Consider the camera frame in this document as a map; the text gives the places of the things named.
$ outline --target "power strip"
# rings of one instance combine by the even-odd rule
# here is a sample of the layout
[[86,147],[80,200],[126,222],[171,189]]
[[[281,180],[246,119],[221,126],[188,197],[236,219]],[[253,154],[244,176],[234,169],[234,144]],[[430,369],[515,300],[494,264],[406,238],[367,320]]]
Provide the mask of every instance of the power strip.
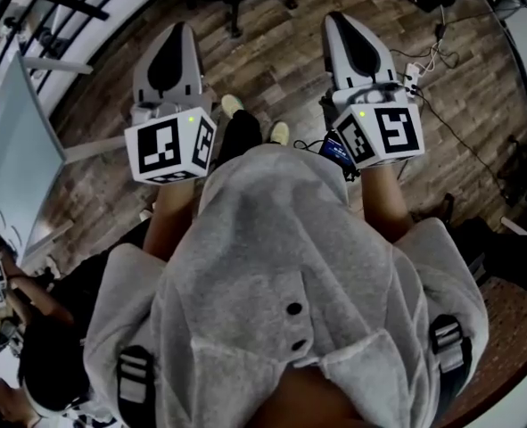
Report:
[[417,89],[417,80],[420,78],[420,69],[417,68],[413,63],[409,63],[406,66],[406,74],[404,75],[404,87],[406,88],[406,94],[410,98],[416,98],[414,93]]

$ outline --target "person's arm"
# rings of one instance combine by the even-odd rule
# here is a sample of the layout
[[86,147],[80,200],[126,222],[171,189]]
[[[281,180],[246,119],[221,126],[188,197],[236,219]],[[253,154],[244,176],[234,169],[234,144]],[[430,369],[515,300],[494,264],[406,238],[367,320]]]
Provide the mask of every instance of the person's arm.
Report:
[[33,318],[31,310],[17,297],[15,293],[13,293],[12,289],[7,289],[5,300],[13,308],[25,326],[31,323],[31,319]]
[[392,165],[363,169],[362,202],[366,222],[390,243],[414,225]]
[[192,224],[194,214],[194,182],[163,185],[158,192],[156,208],[143,251],[168,261],[178,243]]
[[12,283],[20,289],[35,304],[41,314],[54,317],[62,322],[72,325],[73,316],[63,305],[42,289],[31,277],[16,276]]

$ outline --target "black button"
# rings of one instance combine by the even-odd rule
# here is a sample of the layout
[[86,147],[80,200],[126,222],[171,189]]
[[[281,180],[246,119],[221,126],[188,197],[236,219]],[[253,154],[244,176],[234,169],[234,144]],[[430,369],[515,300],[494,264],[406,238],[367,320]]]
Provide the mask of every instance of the black button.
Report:
[[291,347],[291,350],[294,352],[296,350],[299,350],[302,346],[305,345],[305,340],[303,339],[302,341],[297,341],[295,342],[292,347]]
[[287,306],[287,312],[292,316],[296,316],[302,311],[302,306],[299,303],[291,303]]

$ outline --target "gray shirt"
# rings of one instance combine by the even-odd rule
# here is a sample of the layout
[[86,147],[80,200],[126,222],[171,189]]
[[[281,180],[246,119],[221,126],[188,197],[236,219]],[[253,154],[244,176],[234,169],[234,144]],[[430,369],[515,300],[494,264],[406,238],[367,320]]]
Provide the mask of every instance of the gray shirt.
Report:
[[143,343],[159,427],[241,428],[286,366],[312,363],[367,421],[426,427],[440,383],[428,331],[442,313],[472,339],[471,376],[487,313],[443,224],[392,245],[350,211],[338,166],[263,145],[208,179],[168,265],[130,245],[111,253],[86,370],[120,418],[119,350]]

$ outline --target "black hair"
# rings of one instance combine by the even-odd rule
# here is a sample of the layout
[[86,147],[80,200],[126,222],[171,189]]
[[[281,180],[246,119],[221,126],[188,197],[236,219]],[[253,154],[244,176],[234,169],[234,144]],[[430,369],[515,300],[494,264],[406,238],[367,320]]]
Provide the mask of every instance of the black hair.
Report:
[[26,328],[18,380],[36,403],[62,411],[88,394],[80,334],[72,325],[37,315]]

